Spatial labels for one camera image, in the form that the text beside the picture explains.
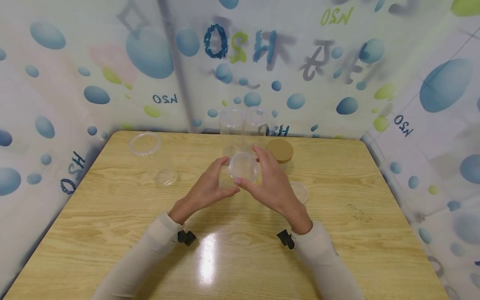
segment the wooden lid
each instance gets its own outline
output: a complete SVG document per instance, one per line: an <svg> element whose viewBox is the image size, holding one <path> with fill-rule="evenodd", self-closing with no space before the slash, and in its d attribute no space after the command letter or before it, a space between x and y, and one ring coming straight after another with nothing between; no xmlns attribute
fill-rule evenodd
<svg viewBox="0 0 480 300"><path fill-rule="evenodd" d="M272 152L279 164L286 164L292 159L293 147L283 139L274 139L268 142L267 150Z"/></svg>

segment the tabletop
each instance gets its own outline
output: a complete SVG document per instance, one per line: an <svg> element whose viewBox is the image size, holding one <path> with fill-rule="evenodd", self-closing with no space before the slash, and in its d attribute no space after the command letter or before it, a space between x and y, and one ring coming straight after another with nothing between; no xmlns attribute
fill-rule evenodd
<svg viewBox="0 0 480 300"><path fill-rule="evenodd" d="M221 156L220 136L159 133L177 181L157 187L117 132L41 241L5 300L89 299L158 214ZM287 173L310 193L365 299L448 299L366 146L358 140L286 138ZM194 214L197 240L178 245L135 299L315 299L313 277L276 234L287 223L246 191Z"/></svg>

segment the black wrist strap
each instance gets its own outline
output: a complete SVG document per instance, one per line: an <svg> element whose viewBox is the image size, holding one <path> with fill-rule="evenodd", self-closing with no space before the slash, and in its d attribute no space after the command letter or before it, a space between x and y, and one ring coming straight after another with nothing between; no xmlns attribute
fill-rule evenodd
<svg viewBox="0 0 480 300"><path fill-rule="evenodd" d="M185 232L182 230L177 233L177 239L179 243L184 243L185 245L190 246L197 237L191 231Z"/></svg>
<svg viewBox="0 0 480 300"><path fill-rule="evenodd" d="M295 248L295 243L292 239L292 235L291 234L288 234L287 230L283 230L282 232L278 233L276 236L278 236L278 238L280 239L280 241L282 242L282 244L284 246L288 246L288 248L290 250L293 250L293 248Z"/></svg>

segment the white sleeve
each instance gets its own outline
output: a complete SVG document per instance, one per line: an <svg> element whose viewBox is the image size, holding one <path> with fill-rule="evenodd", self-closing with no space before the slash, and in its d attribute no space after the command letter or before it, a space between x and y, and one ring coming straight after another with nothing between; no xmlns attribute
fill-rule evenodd
<svg viewBox="0 0 480 300"><path fill-rule="evenodd" d="M92 300L132 299L152 269L178 244L177 233L182 229L166 213L160 215L110 270Z"/></svg>
<svg viewBox="0 0 480 300"><path fill-rule="evenodd" d="M292 233L295 253L313 272L324 300L363 300L362 292L350 271L335 253L332 242L320 223L304 235Z"/></svg>

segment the hand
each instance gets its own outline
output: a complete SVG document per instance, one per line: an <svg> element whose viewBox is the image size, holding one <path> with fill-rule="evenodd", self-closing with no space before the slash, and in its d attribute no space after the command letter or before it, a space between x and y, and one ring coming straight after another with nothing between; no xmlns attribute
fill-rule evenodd
<svg viewBox="0 0 480 300"><path fill-rule="evenodd" d="M215 160L200 176L188 194L178 200L168 215L178 224L183 224L195 212L240 192L239 188L224 190L218 184L222 165L228 163L228 156Z"/></svg>
<svg viewBox="0 0 480 300"><path fill-rule="evenodd" d="M257 146L252 146L262 166L262 183L254 185L244 178L236 178L239 185L261 204L281 214L290 223L293 231L306 234L312 229L312 221L305 206L293 193L288 177L282 172L273 154Z"/></svg>

